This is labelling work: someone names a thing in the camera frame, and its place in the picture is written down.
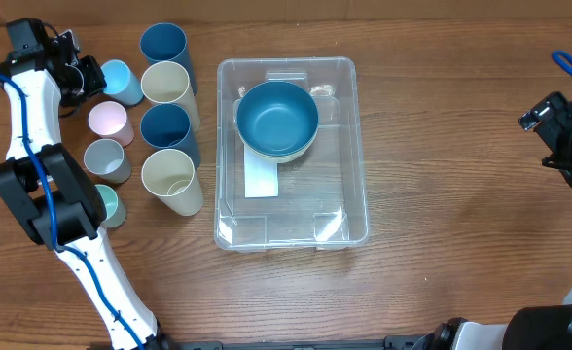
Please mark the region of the light blue small cup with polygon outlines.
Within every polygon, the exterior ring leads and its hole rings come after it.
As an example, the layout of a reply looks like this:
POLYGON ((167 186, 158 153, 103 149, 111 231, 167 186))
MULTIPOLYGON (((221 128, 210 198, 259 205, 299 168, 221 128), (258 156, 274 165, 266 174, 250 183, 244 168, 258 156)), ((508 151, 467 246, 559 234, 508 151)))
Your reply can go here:
POLYGON ((121 60, 112 59, 101 66, 106 88, 103 92, 126 106, 139 104, 144 94, 140 82, 130 68, 121 60))

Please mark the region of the pink small cup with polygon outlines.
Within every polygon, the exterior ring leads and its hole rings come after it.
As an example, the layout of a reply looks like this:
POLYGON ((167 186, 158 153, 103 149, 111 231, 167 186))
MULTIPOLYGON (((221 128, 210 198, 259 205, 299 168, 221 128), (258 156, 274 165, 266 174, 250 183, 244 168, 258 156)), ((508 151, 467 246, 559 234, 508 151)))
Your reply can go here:
POLYGON ((89 128, 101 138, 116 140, 123 147, 134 139, 134 129, 123 105, 105 101, 95 105, 88 115, 89 128))

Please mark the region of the grey small cup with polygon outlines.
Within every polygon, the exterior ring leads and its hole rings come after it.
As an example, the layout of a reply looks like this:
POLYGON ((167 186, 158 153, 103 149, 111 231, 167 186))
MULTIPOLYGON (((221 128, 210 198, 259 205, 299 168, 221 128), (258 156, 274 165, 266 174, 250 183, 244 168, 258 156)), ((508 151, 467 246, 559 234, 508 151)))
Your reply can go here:
POLYGON ((120 184, 131 176, 131 165, 123 146, 113 139, 99 139, 85 150, 86 169, 110 182, 120 184))

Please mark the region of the dark blue bowl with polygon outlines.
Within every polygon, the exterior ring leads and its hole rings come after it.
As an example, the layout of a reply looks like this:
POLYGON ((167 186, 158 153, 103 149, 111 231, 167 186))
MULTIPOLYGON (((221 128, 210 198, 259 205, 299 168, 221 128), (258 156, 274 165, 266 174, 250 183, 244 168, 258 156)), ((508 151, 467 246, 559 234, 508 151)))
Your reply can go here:
POLYGON ((235 118, 238 134, 297 132, 309 138, 318 133, 320 114, 311 95, 295 84, 264 82, 240 100, 235 118))

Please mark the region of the cream bowl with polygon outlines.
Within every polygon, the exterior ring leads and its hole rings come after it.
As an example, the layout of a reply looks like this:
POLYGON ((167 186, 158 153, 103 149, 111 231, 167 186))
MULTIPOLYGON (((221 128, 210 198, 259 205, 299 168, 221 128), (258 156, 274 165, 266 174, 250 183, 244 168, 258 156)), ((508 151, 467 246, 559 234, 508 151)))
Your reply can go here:
POLYGON ((306 138, 297 132, 252 133, 242 135, 241 141, 255 155, 273 162, 283 163, 301 157, 312 145, 315 134, 306 138))
POLYGON ((294 161, 297 158, 302 157, 304 155, 304 153, 307 151, 307 148, 304 148, 304 149, 301 149, 297 152, 292 153, 291 155, 268 156, 268 155, 261 154, 260 152, 254 150, 253 148, 251 148, 249 146, 245 146, 244 149, 246 151, 249 151, 252 155, 257 156, 263 160, 270 161, 272 163, 287 163, 287 162, 294 161))

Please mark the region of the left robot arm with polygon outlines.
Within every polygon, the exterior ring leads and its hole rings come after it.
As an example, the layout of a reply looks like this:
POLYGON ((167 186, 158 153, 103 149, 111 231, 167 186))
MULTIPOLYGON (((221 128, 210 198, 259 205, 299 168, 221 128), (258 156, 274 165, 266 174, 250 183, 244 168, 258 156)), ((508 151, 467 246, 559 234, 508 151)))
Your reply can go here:
POLYGON ((112 348, 175 348, 113 252, 95 184, 61 143, 60 108, 78 107, 105 89, 100 66, 79 55, 71 31, 28 17, 6 29, 13 49, 0 63, 0 87, 10 101, 12 133, 0 163, 0 197, 27 236, 73 271, 112 348))

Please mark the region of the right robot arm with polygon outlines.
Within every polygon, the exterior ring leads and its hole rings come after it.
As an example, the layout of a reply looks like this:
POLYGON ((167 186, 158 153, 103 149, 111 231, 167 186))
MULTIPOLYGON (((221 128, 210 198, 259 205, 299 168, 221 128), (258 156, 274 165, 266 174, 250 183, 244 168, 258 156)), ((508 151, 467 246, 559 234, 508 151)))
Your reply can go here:
MULTIPOLYGON (((572 101, 550 93, 519 120, 551 150, 542 165, 558 170, 572 189, 572 101)), ((415 349, 572 349, 572 289, 562 305, 526 307, 506 324, 453 318, 420 338, 415 349)))

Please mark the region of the far beige tall cup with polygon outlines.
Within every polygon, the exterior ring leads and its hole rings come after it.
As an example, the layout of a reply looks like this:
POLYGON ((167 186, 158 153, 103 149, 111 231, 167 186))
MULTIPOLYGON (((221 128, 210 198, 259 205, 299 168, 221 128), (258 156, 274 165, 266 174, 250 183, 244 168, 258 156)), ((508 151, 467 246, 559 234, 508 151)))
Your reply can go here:
POLYGON ((191 78, 181 64, 161 61, 145 70, 140 80, 144 96, 153 104, 177 104, 188 114, 194 132, 200 128, 200 116, 191 78))

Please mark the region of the beige tall cup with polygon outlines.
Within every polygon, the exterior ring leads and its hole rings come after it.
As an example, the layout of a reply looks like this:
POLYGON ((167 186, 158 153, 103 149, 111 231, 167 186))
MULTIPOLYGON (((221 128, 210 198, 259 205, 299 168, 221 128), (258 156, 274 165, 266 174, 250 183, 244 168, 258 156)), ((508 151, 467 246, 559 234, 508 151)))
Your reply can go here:
POLYGON ((204 197, 192 159, 183 151, 163 149, 151 154, 141 169, 144 188, 180 216, 200 211, 204 197))
POLYGON ((145 70, 140 80, 144 96, 153 104, 177 104, 188 114, 194 132, 200 128, 200 116, 191 78, 181 64, 161 61, 145 70))

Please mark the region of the far dark blue tall cup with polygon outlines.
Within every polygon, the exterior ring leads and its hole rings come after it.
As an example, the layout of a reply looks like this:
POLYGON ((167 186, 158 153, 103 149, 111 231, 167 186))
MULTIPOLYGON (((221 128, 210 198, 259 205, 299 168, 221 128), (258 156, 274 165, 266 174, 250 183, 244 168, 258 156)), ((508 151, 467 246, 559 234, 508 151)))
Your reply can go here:
POLYGON ((141 35, 139 49, 150 64, 174 61, 189 73, 193 94, 197 94, 197 80, 185 31, 177 24, 162 22, 151 25, 141 35))

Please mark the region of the dark blue tall cup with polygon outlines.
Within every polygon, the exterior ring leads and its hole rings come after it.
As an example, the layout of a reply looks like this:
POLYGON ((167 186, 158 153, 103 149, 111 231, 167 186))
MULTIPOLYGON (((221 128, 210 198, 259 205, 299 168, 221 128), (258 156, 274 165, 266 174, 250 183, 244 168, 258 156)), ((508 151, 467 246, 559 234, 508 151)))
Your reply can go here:
POLYGON ((176 149, 186 153, 195 169, 201 165, 201 156, 195 132, 188 113, 177 104, 159 104, 142 117, 140 133, 146 143, 155 149, 176 149))
POLYGON ((174 61, 189 73, 193 94, 197 94, 197 80, 185 31, 177 24, 162 22, 151 25, 141 35, 139 49, 150 64, 174 61))

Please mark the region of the near dark blue tall cup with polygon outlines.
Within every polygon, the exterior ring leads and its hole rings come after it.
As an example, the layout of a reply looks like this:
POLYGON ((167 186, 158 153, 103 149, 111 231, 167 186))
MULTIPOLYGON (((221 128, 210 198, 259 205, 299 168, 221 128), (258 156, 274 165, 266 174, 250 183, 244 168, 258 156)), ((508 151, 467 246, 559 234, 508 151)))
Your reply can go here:
POLYGON ((159 104, 142 117, 140 133, 146 143, 155 149, 176 149, 186 153, 195 169, 201 165, 201 156, 195 132, 188 113, 177 104, 159 104))

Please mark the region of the near beige tall cup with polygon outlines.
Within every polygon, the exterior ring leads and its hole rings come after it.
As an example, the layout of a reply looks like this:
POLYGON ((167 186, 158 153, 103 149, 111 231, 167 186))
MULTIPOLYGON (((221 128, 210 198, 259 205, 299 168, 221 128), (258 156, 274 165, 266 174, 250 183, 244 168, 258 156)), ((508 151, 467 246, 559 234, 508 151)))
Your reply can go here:
POLYGON ((163 149, 151 154, 141 169, 144 188, 180 216, 200 211, 204 197, 192 159, 183 151, 163 149))

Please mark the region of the mint green small cup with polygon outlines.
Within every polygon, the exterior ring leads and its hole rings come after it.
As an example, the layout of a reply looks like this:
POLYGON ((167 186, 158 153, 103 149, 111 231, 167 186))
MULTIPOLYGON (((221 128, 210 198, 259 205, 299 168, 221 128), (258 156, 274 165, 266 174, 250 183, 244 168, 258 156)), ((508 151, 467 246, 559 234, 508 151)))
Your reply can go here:
POLYGON ((107 185, 97 184, 96 188, 105 205, 106 218, 102 225, 106 228, 117 228, 126 219, 126 209, 115 190, 107 185))

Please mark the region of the white label in bin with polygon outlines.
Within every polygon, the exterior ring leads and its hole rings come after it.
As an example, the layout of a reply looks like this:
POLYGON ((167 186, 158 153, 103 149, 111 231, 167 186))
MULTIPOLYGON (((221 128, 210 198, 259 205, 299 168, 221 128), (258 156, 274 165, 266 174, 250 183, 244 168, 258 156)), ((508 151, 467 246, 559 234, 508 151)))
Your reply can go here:
POLYGON ((277 164, 244 147, 244 195, 246 198, 278 196, 277 164))

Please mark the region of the clear plastic storage bin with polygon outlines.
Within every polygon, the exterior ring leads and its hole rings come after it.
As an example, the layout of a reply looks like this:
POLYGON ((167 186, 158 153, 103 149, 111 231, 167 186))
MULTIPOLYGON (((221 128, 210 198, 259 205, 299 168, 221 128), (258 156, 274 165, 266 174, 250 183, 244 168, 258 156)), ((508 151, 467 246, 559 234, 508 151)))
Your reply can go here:
POLYGON ((214 240, 224 249, 343 249, 369 237, 369 211, 354 63, 347 57, 233 58, 217 70, 214 240), (246 198, 241 98, 269 81, 296 84, 320 114, 310 148, 277 164, 278 196, 246 198))

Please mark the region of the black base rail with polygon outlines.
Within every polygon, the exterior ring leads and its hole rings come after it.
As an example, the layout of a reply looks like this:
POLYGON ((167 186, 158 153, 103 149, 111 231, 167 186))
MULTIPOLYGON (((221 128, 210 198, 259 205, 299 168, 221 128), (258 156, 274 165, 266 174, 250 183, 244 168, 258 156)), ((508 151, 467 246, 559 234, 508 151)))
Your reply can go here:
POLYGON ((293 341, 293 342, 256 342, 222 343, 179 342, 178 350, 411 350, 426 349, 432 339, 427 335, 396 335, 384 339, 331 340, 331 341, 293 341))

